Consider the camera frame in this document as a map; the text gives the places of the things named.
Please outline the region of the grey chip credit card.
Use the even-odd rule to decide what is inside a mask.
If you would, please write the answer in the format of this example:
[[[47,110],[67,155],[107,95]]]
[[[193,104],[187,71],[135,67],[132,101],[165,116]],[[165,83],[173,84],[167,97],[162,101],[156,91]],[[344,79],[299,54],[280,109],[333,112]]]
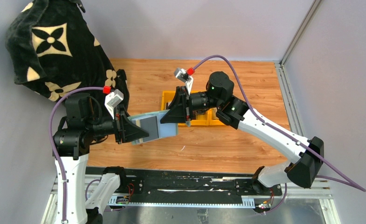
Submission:
[[[158,118],[156,116],[138,119],[135,123],[149,134],[148,137],[139,139],[139,143],[146,143],[159,138]]]

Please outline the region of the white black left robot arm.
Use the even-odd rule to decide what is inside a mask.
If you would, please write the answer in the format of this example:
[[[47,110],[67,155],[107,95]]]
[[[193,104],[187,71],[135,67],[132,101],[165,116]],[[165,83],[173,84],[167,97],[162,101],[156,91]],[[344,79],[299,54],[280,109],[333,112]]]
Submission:
[[[58,172],[57,224],[101,224],[103,213],[115,191],[133,191],[133,184],[123,167],[106,167],[100,183],[86,199],[85,173],[90,145],[96,138],[115,135],[116,142],[133,142],[149,133],[128,120],[122,104],[124,95],[116,90],[105,97],[105,107],[111,115],[106,119],[100,113],[95,118],[92,104],[96,100],[88,93],[75,93],[67,97],[67,117],[52,137]]]

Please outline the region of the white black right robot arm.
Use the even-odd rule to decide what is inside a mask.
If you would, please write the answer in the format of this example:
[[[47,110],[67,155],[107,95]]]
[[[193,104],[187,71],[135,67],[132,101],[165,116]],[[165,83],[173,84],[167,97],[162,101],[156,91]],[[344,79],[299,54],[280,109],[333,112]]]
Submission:
[[[228,75],[217,71],[209,76],[206,91],[191,93],[193,70],[177,68],[174,75],[184,82],[178,86],[166,115],[160,120],[166,123],[189,125],[196,112],[216,109],[216,117],[223,124],[256,136],[277,149],[287,162],[271,167],[259,167],[253,174],[250,188],[257,193],[277,184],[292,182],[302,188],[310,188],[323,164],[315,153],[324,154],[324,142],[308,139],[292,133],[272,122],[233,95],[234,83]]]

